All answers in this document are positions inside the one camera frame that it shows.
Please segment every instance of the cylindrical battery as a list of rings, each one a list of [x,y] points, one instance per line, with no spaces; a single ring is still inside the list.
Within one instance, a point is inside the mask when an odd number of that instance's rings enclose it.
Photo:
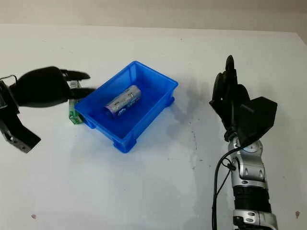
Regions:
[[[136,85],[131,85],[119,96],[105,105],[113,117],[122,115],[128,108],[141,98],[141,90]]]

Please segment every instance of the black cable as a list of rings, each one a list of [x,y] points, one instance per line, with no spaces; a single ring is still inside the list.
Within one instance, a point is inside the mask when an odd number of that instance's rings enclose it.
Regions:
[[[243,148],[245,148],[246,146],[240,146],[238,148],[232,149],[230,151],[228,151],[226,154],[224,154],[224,156],[222,156],[220,158],[220,160],[218,161],[216,168],[215,168],[215,173],[214,173],[214,189],[213,189],[213,204],[212,204],[212,230],[217,230],[217,220],[216,220],[216,201],[217,201],[217,196],[218,196],[218,192],[217,192],[217,177],[218,177],[218,173],[219,173],[219,169],[221,164],[223,163],[223,160],[226,159],[226,157],[228,157],[230,154],[237,152]]]
[[[2,79],[7,79],[7,78],[10,78],[10,77],[14,77],[15,78],[15,82],[16,82],[16,84],[17,84],[17,77],[15,76],[15,75],[10,75],[10,76],[7,76],[7,77],[3,77],[3,78],[0,78],[0,80],[2,80]]]
[[[222,187],[224,186],[224,184],[225,184],[225,182],[226,182],[226,180],[227,180],[227,178],[228,178],[230,172],[231,172],[231,170],[229,169],[229,170],[228,170],[228,173],[227,173],[227,175],[226,175],[226,177],[224,178],[224,180],[223,180],[223,182],[222,182],[222,184],[221,184],[221,186],[220,186],[220,188],[219,188],[219,190],[217,190],[216,196],[219,195],[219,193],[220,193]]]

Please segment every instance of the blue plastic bin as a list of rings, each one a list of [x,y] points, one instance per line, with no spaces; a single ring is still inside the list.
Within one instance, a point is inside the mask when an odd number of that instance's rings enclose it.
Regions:
[[[142,92],[140,100],[123,115],[110,118],[104,106],[131,85]],[[178,83],[169,77],[133,61],[121,72],[76,104],[75,109],[90,128],[97,128],[114,142],[123,153],[129,152],[136,139],[174,101],[173,91]]]

